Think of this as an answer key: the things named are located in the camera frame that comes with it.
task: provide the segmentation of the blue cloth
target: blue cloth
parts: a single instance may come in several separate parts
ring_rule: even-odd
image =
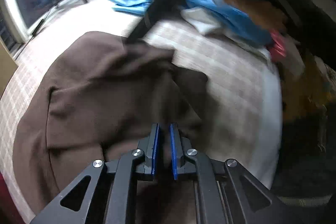
[[[110,0],[115,11],[144,15],[152,0]],[[185,0],[187,8],[205,7],[237,35],[249,40],[251,46],[260,47],[273,43],[267,30],[255,25],[248,15],[223,0]]]

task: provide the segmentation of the brown garment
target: brown garment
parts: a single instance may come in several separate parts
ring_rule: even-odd
[[[195,140],[205,74],[171,63],[174,51],[88,32],[48,69],[18,124],[17,183],[38,214],[85,167],[137,147],[152,122],[177,122]]]

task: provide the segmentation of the pink fabric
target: pink fabric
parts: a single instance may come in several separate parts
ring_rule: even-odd
[[[274,41],[272,47],[268,47],[273,62],[279,62],[286,57],[286,49],[283,36],[276,30],[270,31],[271,37]]]
[[[6,216],[10,224],[25,224],[14,205],[14,202],[11,198],[11,195],[8,192],[7,185],[1,173],[0,173],[0,211],[2,212],[3,215]]]

